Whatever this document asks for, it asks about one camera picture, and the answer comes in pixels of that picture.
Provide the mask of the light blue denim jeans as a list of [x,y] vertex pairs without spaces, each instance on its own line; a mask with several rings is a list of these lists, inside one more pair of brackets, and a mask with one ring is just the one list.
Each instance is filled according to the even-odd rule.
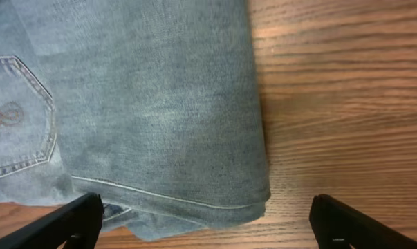
[[266,163],[244,0],[0,0],[0,203],[153,241],[261,218]]

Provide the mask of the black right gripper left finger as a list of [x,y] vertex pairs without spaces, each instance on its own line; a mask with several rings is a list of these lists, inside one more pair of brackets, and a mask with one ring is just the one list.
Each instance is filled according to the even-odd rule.
[[100,195],[85,194],[0,238],[0,249],[94,249],[103,214]]

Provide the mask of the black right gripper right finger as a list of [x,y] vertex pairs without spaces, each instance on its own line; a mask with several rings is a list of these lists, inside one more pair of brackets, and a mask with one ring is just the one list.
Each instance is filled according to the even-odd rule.
[[417,241],[328,194],[313,198],[309,222],[319,249],[417,249]]

